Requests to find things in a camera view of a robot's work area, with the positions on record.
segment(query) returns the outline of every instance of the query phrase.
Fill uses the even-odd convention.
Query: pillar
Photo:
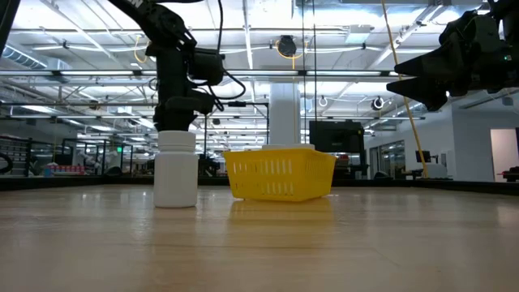
[[[270,85],[269,143],[301,143],[301,106],[297,83]]]

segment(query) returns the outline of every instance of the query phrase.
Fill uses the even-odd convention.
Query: monitor
[[[422,151],[423,153],[423,159],[425,159],[426,163],[431,163],[431,152],[429,151]],[[422,158],[420,157],[420,152],[416,152],[416,162],[422,163]]]
[[[364,128],[360,122],[310,121],[310,144],[321,152],[364,151]]]

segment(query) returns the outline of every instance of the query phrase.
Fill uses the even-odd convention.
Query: wall
[[[453,111],[454,143],[456,145],[457,179],[493,182],[491,129],[519,127],[519,115],[511,110]]]
[[[422,145],[422,150],[431,152],[431,155],[441,153],[448,154],[447,169],[448,175],[456,177],[457,168],[454,154],[454,134],[453,134],[453,115],[450,105],[445,106],[439,113],[425,115],[423,121],[415,121],[418,137]],[[415,152],[418,150],[414,133],[409,121],[404,121],[394,132],[376,132],[376,137],[365,140],[366,150],[404,140],[405,142],[405,168],[406,170],[421,169],[422,164],[416,161]]]
[[[519,166],[517,132],[516,129],[492,129],[490,134],[495,181],[504,183],[506,179],[498,173]]]

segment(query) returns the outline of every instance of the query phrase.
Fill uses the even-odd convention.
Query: black robotic arm
[[[452,97],[470,90],[496,93],[519,87],[519,1],[488,0],[490,13],[467,11],[440,35],[441,47],[395,66],[414,76],[390,83],[387,90],[439,110]],[[499,26],[503,22],[504,40]]]
[[[201,0],[109,1],[130,16],[151,41],[146,54],[157,58],[159,104],[153,117],[157,130],[187,131],[197,117],[195,112],[209,114],[218,102],[214,95],[194,90],[200,84],[190,79],[203,80],[203,85],[218,85],[225,71],[223,56],[214,49],[196,48],[196,40],[183,19],[157,3]]]

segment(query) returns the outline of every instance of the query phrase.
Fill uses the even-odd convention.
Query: wooden table
[[[519,199],[337,188],[301,204],[152,186],[0,193],[0,291],[517,291]]]

